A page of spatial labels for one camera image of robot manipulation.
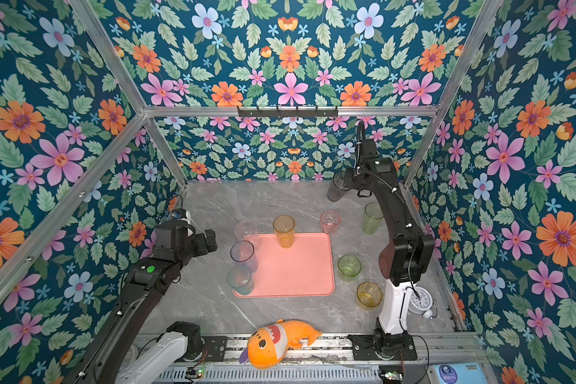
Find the blue transparent cup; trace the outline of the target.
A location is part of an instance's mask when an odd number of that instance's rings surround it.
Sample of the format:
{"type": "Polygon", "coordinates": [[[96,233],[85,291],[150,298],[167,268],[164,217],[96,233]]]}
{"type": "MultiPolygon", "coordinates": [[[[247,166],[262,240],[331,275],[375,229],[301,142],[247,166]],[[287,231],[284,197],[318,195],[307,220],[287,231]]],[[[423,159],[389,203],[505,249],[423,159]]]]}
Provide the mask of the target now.
{"type": "Polygon", "coordinates": [[[230,257],[239,265],[247,267],[252,273],[258,269],[255,246],[248,240],[237,241],[230,249],[230,257]]]}

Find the clear transparent cup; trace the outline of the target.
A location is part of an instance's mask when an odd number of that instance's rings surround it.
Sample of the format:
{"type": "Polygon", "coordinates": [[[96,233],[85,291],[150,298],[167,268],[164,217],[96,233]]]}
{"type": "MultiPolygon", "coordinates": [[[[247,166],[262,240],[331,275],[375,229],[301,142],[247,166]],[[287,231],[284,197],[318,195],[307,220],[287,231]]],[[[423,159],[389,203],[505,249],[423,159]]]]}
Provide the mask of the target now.
{"type": "Polygon", "coordinates": [[[248,241],[255,248],[259,247],[259,231],[254,222],[243,221],[235,227],[235,236],[238,241],[248,241]]]}

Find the grey smoky cup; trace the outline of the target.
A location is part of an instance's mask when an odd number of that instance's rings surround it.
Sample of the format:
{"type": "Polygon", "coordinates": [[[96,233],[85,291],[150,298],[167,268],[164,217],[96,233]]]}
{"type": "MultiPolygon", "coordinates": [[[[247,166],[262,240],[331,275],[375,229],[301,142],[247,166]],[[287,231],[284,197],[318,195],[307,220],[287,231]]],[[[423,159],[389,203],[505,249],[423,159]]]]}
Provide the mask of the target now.
{"type": "Polygon", "coordinates": [[[350,187],[345,184],[345,172],[339,171],[334,174],[331,184],[326,193],[326,197],[331,202],[338,202],[341,200],[348,192],[350,187]]]}

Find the teal frosted cup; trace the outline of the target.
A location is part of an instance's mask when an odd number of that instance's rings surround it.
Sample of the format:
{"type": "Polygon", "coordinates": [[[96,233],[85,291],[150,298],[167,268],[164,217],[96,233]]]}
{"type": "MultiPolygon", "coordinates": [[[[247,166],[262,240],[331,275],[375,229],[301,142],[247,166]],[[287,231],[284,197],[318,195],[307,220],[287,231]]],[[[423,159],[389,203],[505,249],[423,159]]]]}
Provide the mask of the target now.
{"type": "Polygon", "coordinates": [[[254,289],[252,273],[245,266],[234,266],[227,275],[227,281],[237,294],[249,295],[254,289]]]}

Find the tall light green cup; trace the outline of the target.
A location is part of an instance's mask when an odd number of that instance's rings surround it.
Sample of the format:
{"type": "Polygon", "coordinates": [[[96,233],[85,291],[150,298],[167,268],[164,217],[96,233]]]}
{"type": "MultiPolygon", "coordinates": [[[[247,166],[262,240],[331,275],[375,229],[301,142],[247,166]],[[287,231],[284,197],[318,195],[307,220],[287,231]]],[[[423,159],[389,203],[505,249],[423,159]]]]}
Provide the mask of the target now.
{"type": "Polygon", "coordinates": [[[373,235],[384,219],[381,206],[378,203],[368,203],[365,206],[362,231],[366,235],[373,235]]]}

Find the yellow tall cup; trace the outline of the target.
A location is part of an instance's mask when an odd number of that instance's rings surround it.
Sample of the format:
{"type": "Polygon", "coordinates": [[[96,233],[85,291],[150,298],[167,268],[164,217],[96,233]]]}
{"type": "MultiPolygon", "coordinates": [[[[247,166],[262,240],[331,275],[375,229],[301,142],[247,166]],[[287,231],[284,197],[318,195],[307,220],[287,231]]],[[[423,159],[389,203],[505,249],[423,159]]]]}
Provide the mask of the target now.
{"type": "Polygon", "coordinates": [[[294,244],[295,220],[289,215],[280,215],[273,222],[278,244],[282,248],[290,248],[294,244]]]}

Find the pink plastic tray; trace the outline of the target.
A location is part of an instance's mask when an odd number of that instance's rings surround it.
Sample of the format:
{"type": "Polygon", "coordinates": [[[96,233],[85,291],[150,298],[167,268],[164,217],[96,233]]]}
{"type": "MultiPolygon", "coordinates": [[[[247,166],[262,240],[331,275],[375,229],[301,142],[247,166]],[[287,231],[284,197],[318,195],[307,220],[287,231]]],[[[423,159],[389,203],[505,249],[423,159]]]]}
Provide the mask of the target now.
{"type": "Polygon", "coordinates": [[[233,291],[235,297],[319,297],[334,292],[331,239],[324,233],[297,234],[290,248],[281,247],[273,234],[261,234],[256,258],[258,268],[247,285],[251,292],[233,291]]]}

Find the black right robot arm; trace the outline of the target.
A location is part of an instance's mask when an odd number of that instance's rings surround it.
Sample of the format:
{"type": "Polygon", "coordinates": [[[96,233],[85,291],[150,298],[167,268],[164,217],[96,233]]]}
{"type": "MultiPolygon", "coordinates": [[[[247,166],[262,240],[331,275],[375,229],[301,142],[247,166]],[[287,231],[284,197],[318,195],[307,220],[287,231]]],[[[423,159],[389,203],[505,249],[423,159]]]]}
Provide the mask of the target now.
{"type": "Polygon", "coordinates": [[[427,271],[435,240],[414,218],[392,161],[358,160],[346,171],[346,179],[350,189],[372,193],[388,230],[389,243],[379,254],[379,268],[386,280],[379,328],[388,335],[405,333],[410,301],[418,294],[416,284],[427,271]]]}

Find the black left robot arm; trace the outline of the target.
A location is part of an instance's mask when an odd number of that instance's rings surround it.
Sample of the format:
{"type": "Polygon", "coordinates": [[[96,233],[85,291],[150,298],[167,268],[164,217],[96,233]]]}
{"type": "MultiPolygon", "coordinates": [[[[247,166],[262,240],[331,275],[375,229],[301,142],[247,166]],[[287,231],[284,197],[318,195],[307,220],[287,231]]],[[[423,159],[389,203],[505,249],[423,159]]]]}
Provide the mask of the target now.
{"type": "Polygon", "coordinates": [[[218,249],[213,230],[198,233],[183,220],[164,222],[155,233],[151,256],[131,268],[110,316],[65,383],[114,382],[143,324],[181,270],[191,259],[218,249]]]}

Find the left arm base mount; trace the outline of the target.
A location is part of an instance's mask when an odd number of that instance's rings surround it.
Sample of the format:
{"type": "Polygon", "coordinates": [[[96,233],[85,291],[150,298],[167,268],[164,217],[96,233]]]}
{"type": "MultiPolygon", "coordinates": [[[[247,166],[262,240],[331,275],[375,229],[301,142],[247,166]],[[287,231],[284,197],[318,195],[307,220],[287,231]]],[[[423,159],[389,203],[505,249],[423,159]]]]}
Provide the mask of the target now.
{"type": "Polygon", "coordinates": [[[167,334],[178,338],[178,363],[222,362],[227,352],[228,337],[224,335],[202,336],[198,324],[176,322],[168,327],[167,334]]]}

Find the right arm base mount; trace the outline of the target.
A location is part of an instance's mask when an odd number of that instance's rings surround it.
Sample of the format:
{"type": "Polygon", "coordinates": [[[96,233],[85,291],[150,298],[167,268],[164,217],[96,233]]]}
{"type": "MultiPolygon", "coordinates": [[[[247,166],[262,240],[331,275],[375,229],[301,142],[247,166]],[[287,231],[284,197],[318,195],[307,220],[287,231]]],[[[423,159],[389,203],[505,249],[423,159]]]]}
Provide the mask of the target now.
{"type": "Polygon", "coordinates": [[[349,334],[353,359],[356,361],[416,361],[414,339],[407,332],[387,334],[375,329],[373,334],[349,334]]]}

